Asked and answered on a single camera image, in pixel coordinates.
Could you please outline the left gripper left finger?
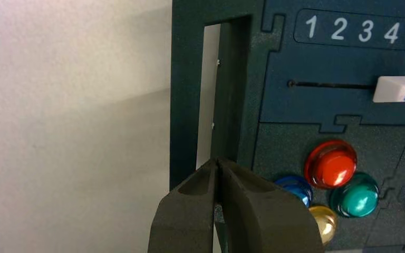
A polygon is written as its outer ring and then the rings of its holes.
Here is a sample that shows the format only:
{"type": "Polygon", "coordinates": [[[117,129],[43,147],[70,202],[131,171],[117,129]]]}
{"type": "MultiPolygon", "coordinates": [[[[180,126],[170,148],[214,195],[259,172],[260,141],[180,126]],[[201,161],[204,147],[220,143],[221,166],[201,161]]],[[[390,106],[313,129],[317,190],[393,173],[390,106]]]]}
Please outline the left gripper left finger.
{"type": "Polygon", "coordinates": [[[159,202],[148,252],[212,252],[218,162],[210,159],[159,202]]]}

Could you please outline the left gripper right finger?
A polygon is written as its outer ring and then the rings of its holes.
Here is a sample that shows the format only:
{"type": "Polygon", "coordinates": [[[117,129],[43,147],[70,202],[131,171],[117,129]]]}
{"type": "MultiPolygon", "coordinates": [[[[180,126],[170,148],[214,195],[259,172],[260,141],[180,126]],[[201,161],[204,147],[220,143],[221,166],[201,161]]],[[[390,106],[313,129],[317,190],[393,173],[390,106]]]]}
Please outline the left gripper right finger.
{"type": "Polygon", "coordinates": [[[218,166],[229,252],[324,252],[317,223],[298,197],[230,160],[218,166]]]}

